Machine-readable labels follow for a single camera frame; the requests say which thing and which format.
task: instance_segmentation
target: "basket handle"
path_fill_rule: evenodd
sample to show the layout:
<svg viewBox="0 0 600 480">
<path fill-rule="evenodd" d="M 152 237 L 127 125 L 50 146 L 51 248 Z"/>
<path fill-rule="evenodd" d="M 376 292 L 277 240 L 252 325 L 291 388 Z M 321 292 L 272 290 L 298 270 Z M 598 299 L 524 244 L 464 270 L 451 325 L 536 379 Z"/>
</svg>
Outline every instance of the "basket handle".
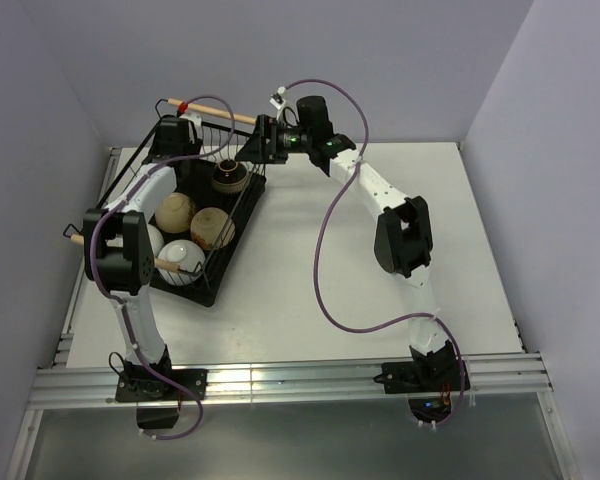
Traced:
<svg viewBox="0 0 600 480">
<path fill-rule="evenodd" d="M 81 245 L 84 247 L 84 237 L 82 235 L 74 233 L 71 235 L 71 241 L 76 245 Z M 162 260 L 160 258 L 154 258 L 154 264 L 156 268 L 159 268 L 160 270 L 167 270 L 173 273 L 180 272 L 180 265 L 177 263 L 167 262 L 166 260 Z"/>
<path fill-rule="evenodd" d="M 182 100 L 178 100 L 176 98 L 170 98 L 168 100 L 169 105 L 173 105 L 174 107 L 180 107 L 184 102 Z M 218 108 L 206 107 L 204 105 L 198 105 L 197 103 L 189 103 L 187 104 L 187 109 L 193 110 L 194 112 L 203 113 L 205 115 L 212 115 L 218 118 L 224 118 L 226 120 L 231 120 L 231 115 L 229 112 L 225 110 L 220 110 Z M 236 122 L 245 123 L 247 125 L 255 125 L 256 119 L 253 117 L 248 117 L 246 115 L 235 114 L 233 116 Z"/>
</svg>

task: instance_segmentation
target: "white table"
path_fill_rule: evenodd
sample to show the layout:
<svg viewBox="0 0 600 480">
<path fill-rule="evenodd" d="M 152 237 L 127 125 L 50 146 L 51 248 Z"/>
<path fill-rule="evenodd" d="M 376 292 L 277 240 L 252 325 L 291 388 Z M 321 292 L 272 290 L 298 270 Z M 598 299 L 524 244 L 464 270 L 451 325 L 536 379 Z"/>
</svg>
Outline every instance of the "white table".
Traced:
<svg viewBox="0 0 600 480">
<path fill-rule="evenodd" d="M 123 150 L 118 169 L 132 151 Z M 440 316 L 462 352 L 521 352 L 456 145 L 371 144 L 365 158 L 396 188 L 427 200 L 433 288 Z M 318 309 L 311 281 L 313 251 L 339 186 L 302 156 L 268 167 L 267 177 L 267 190 L 213 307 L 152 291 L 156 322 L 174 364 L 408 356 L 406 324 L 351 335 L 331 326 Z M 410 311 L 403 284 L 375 260 L 374 235 L 375 220 L 346 195 L 327 230 L 321 286 L 331 313 L 350 326 L 375 325 Z M 92 282 L 85 279 L 77 288 L 67 367 L 106 366 L 109 352 L 124 351 L 118 322 Z"/>
</svg>

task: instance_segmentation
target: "wall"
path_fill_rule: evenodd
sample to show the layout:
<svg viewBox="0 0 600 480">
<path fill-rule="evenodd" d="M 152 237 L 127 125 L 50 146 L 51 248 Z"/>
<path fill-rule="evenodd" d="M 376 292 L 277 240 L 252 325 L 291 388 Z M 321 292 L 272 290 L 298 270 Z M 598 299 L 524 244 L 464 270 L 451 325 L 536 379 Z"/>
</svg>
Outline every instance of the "wall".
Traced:
<svg viewBox="0 0 600 480">
<path fill-rule="evenodd" d="M 62 229 L 93 202 L 104 154 L 22 6 L 0 0 L 0 478 L 79 264 Z"/>
<path fill-rule="evenodd" d="M 600 0 L 535 1 L 464 154 L 523 337 L 600 479 Z"/>
<path fill-rule="evenodd" d="M 108 144 L 130 146 L 160 97 L 217 93 L 257 115 L 304 77 L 346 87 L 375 141 L 462 140 L 532 0 L 22 3 Z M 346 102 L 313 91 L 361 136 Z"/>
</svg>

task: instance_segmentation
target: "dish rack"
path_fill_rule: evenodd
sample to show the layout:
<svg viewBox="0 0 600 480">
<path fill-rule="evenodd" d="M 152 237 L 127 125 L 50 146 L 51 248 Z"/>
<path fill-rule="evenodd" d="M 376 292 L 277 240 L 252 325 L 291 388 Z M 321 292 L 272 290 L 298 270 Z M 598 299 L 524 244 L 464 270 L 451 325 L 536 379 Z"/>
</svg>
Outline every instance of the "dish rack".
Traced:
<svg viewBox="0 0 600 480">
<path fill-rule="evenodd" d="M 107 201 L 111 200 L 108 198 L 109 195 L 121 183 L 123 178 L 126 181 L 126 184 L 123 185 L 123 190 L 135 179 L 137 168 L 140 166 L 136 163 L 136 159 L 140 156 L 139 152 L 148 143 L 154 131 L 155 127 L 136 152 L 134 152 L 112 185 L 107 189 L 107 192 L 98 202 L 98 208 L 101 208 Z M 199 153 L 205 153 L 217 148 L 218 145 L 226 141 L 229 131 L 229 128 L 223 125 L 202 122 L 201 127 L 197 131 L 198 139 L 201 140 Z M 217 207 L 225 211 L 228 214 L 228 218 L 211 249 L 204 251 L 204 262 L 199 262 L 193 272 L 181 270 L 180 273 L 176 274 L 162 270 L 165 275 L 170 275 L 174 279 L 174 283 L 182 283 L 180 279 L 176 279 L 175 277 L 187 275 L 195 279 L 193 282 L 186 285 L 171 285 L 162 278 L 157 269 L 154 269 L 151 278 L 152 287 L 186 298 L 205 307 L 210 307 L 215 303 L 231 258 L 247 228 L 258 200 L 264 193 L 266 166 L 262 164 L 244 164 L 247 167 L 248 179 L 240 193 L 223 194 L 216 191 L 212 187 L 211 178 L 216 164 L 226 159 L 235 158 L 236 153 L 250 135 L 250 133 L 234 130 L 234 135 L 227 147 L 215 155 L 205 157 L 205 159 L 192 160 L 190 173 L 187 177 L 178 180 L 175 191 L 191 198 L 195 203 L 196 211 L 207 207 Z M 149 161 L 148 157 L 140 162 L 140 164 L 147 161 Z M 132 175 L 126 175 L 128 171 L 131 171 Z M 231 235 L 231 222 L 234 225 L 233 238 L 223 247 L 222 245 L 226 243 L 227 236 Z M 152 217 L 149 223 L 157 227 L 155 218 Z M 174 240 L 191 240 L 191 234 L 188 229 L 178 234 L 166 233 L 162 230 L 160 233 L 164 238 L 165 245 Z"/>
</svg>

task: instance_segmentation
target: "round object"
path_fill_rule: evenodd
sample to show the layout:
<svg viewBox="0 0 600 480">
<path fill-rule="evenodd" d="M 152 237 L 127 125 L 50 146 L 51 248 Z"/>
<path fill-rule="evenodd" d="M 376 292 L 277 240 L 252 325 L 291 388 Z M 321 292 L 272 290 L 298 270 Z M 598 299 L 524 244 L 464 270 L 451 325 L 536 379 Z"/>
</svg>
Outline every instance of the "round object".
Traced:
<svg viewBox="0 0 600 480">
<path fill-rule="evenodd" d="M 198 245 L 190 240 L 175 240 L 167 243 L 162 247 L 162 250 L 160 250 L 158 258 L 168 262 L 177 263 L 180 265 L 180 269 L 195 273 L 195 275 L 189 275 L 158 269 L 164 281 L 170 285 L 188 285 L 202 275 L 202 268 L 200 268 L 199 265 L 204 263 L 204 252 Z"/>
<path fill-rule="evenodd" d="M 247 167 L 236 160 L 223 160 L 213 170 L 211 186 L 220 193 L 240 193 L 248 179 Z"/>
<path fill-rule="evenodd" d="M 211 250 L 216 240 L 218 248 L 226 247 L 235 233 L 233 221 L 219 208 L 203 208 L 191 222 L 191 238 L 205 250 Z"/>
<path fill-rule="evenodd" d="M 195 212 L 193 200 L 184 193 L 172 193 L 156 210 L 156 224 L 167 233 L 185 232 Z"/>
<path fill-rule="evenodd" d="M 153 225 L 147 225 L 147 231 L 149 232 L 149 241 L 151 242 L 153 256 L 157 257 L 160 254 L 162 247 L 164 247 L 164 238 L 162 238 L 160 230 Z"/>
</svg>

